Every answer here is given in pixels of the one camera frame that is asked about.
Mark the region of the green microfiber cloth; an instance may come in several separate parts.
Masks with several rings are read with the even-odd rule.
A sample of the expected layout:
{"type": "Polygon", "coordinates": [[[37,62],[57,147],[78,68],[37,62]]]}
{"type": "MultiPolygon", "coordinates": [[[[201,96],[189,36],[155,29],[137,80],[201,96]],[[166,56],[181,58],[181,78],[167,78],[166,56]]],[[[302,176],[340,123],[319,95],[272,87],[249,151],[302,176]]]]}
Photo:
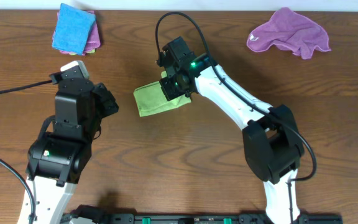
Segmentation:
{"type": "Polygon", "coordinates": [[[163,94],[159,81],[140,86],[134,90],[134,98],[140,117],[174,110],[191,103],[191,98],[179,96],[168,101],[163,94]]]}

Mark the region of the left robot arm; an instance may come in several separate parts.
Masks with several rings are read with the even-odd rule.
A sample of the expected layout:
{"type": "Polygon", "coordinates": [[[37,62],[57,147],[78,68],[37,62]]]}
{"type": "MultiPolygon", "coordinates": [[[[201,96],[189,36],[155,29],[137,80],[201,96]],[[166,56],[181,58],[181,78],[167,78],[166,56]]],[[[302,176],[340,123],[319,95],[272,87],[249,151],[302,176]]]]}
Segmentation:
{"type": "Polygon", "coordinates": [[[28,151],[27,184],[19,223],[25,212],[34,223],[60,223],[80,175],[91,158],[103,118],[117,113],[115,97],[103,83],[71,78],[58,83],[55,113],[48,117],[28,151]]]}

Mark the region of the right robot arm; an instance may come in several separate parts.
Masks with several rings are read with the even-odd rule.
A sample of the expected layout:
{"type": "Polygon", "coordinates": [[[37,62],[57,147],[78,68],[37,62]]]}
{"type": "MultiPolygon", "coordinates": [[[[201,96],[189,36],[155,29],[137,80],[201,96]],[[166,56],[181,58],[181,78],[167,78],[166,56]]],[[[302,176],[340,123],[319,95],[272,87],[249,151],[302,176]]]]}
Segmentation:
{"type": "Polygon", "coordinates": [[[291,223],[300,216],[291,179],[304,153],[292,112],[274,108],[245,91],[207,54],[196,56],[178,37],[158,48],[157,65],[168,101],[197,93],[215,103],[241,129],[244,155],[251,171],[264,183],[266,214],[273,223],[291,223]]]}

